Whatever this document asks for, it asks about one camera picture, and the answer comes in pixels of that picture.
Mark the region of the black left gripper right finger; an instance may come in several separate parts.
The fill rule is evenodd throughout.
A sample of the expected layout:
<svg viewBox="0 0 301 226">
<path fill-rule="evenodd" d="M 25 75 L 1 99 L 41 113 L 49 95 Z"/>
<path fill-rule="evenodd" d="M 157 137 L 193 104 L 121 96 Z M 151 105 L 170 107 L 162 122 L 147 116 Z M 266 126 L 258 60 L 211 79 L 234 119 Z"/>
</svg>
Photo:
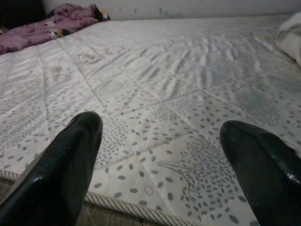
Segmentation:
<svg viewBox="0 0 301 226">
<path fill-rule="evenodd" d="M 222 150 L 261 226 L 301 226 L 301 157 L 279 137 L 230 120 L 220 129 Z"/>
</svg>

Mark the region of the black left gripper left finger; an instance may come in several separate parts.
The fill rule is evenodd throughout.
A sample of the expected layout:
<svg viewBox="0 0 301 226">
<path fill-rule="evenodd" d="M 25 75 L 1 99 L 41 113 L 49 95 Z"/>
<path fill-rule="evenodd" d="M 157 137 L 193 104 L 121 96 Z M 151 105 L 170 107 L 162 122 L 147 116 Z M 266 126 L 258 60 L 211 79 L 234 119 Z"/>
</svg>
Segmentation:
<svg viewBox="0 0 301 226">
<path fill-rule="evenodd" d="M 75 226 L 102 135 L 97 113 L 72 118 L 0 202 L 0 226 Z"/>
</svg>

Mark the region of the white pillow green tree print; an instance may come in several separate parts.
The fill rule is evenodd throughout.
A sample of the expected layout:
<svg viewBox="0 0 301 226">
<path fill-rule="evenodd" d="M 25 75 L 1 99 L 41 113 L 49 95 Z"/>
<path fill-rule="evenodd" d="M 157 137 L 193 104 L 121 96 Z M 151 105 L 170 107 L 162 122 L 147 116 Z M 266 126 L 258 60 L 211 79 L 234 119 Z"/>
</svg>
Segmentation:
<svg viewBox="0 0 301 226">
<path fill-rule="evenodd" d="M 280 26 L 277 45 L 301 67 L 301 11 Z"/>
</svg>

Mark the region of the patterned white mattress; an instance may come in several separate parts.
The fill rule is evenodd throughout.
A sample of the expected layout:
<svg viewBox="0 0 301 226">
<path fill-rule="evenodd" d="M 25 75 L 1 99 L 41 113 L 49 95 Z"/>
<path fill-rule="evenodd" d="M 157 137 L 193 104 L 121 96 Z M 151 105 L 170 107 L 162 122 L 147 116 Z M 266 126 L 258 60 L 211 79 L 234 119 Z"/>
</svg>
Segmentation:
<svg viewBox="0 0 301 226">
<path fill-rule="evenodd" d="M 103 120 L 86 201 L 169 226 L 259 226 L 220 145 L 227 120 L 301 152 L 288 15 L 109 21 L 0 56 L 0 179 L 78 113 Z"/>
</svg>

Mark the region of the purple cartoon mouse blanket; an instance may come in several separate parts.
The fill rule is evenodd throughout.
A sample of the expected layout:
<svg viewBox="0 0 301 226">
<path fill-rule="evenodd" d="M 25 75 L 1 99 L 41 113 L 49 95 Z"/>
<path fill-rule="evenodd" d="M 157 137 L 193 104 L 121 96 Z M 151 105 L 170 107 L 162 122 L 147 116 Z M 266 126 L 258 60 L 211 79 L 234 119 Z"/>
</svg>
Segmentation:
<svg viewBox="0 0 301 226">
<path fill-rule="evenodd" d="M 81 7 L 64 3 L 54 8 L 43 21 L 19 26 L 0 34 L 0 55 L 55 40 L 108 20 L 109 14 L 95 4 Z"/>
</svg>

